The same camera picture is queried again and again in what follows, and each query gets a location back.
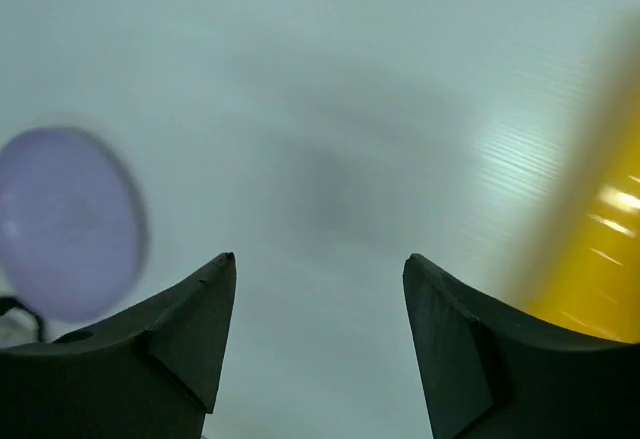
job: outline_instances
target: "purple plate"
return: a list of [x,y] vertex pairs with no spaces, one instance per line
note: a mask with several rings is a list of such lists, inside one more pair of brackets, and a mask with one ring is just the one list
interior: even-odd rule
[[132,287],[144,218],[118,161],[70,128],[34,129],[0,152],[0,266],[46,318],[93,320]]

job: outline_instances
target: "yellow container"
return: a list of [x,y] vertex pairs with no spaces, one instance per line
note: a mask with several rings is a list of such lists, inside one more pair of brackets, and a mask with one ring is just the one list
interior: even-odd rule
[[563,196],[542,255],[529,264],[542,283],[526,308],[568,329],[632,343],[640,342],[640,80],[627,72],[568,181],[581,197]]

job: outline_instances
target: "white surface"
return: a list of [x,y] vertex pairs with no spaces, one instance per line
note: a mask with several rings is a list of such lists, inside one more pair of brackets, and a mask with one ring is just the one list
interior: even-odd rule
[[430,437],[403,261],[504,294],[638,2],[0,0],[0,133],[130,165],[153,241],[122,307],[236,252],[209,439]]

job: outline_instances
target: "purple round object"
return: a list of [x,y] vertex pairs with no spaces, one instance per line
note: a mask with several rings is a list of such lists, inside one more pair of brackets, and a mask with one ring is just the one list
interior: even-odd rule
[[117,160],[70,128],[22,133],[0,152],[0,265],[44,317],[93,320],[137,277],[144,221]]

